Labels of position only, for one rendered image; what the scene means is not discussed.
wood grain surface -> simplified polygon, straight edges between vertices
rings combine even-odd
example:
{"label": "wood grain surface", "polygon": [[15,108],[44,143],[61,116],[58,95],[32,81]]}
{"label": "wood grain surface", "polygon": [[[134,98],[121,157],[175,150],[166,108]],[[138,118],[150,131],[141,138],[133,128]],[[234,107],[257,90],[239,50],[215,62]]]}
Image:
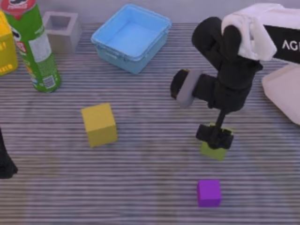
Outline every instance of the wood grain surface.
{"label": "wood grain surface", "polygon": [[[300,129],[264,95],[262,77],[225,126],[223,162],[200,155],[195,133],[218,111],[169,93],[181,68],[216,71],[191,44],[196,24],[174,24],[167,45],[138,76],[97,57],[89,24],[74,55],[56,55],[62,86],[39,93],[23,64],[0,78],[0,124],[19,168],[0,180],[0,225],[299,225]],[[91,149],[80,109],[109,102],[119,140]],[[196,184],[220,179],[219,208],[200,209]]]}

gray box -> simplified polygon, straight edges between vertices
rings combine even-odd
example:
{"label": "gray box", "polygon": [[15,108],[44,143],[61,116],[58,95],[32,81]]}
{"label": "gray box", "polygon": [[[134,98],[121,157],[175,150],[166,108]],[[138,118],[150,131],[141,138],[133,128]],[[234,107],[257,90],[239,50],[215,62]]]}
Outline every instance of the gray box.
{"label": "gray box", "polygon": [[49,11],[43,23],[53,53],[75,53],[82,34],[78,13]]}

block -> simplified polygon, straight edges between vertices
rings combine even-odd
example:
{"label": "block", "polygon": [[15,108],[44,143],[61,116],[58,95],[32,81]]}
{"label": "block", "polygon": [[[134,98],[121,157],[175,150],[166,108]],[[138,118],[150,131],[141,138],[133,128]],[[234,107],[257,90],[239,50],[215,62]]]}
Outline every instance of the block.
{"label": "block", "polygon": [[218,207],[222,201],[219,180],[199,180],[197,185],[199,207]]}
{"label": "block", "polygon": [[116,122],[109,103],[84,108],[81,113],[91,148],[118,140]]}
{"label": "block", "polygon": [[82,34],[77,13],[48,11],[43,17],[53,53],[74,53]]}
{"label": "block", "polygon": [[194,101],[192,93],[201,74],[201,70],[197,69],[190,70],[188,73],[176,99],[181,108],[188,108],[192,105]]}
{"label": "block", "polygon": [[226,149],[211,149],[206,142],[202,142],[200,149],[201,149],[200,153],[202,155],[205,155],[207,157],[210,157],[218,161],[223,161],[227,153]]}

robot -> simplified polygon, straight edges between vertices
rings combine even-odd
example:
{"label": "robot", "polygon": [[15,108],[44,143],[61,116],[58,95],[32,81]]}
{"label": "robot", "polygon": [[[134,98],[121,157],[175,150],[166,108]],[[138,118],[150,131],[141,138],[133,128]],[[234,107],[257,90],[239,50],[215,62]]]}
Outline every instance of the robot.
{"label": "robot", "polygon": [[18,173],[18,168],[6,151],[0,129],[0,179],[10,179],[16,173]]}
{"label": "robot", "polygon": [[222,128],[226,115],[243,108],[260,61],[300,63],[300,10],[280,4],[258,3],[226,16],[201,22],[192,44],[217,70],[213,77],[201,70],[182,69],[171,83],[171,97],[181,108],[195,98],[220,110],[216,124],[200,125],[196,138],[212,150],[230,149],[231,131]]}

yellow container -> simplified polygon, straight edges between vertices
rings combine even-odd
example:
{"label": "yellow container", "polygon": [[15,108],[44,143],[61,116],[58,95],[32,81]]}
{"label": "yellow container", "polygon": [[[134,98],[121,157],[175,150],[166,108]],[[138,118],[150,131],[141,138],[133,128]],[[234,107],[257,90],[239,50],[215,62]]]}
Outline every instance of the yellow container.
{"label": "yellow container", "polygon": [[8,22],[0,11],[0,76],[18,68],[13,34]]}

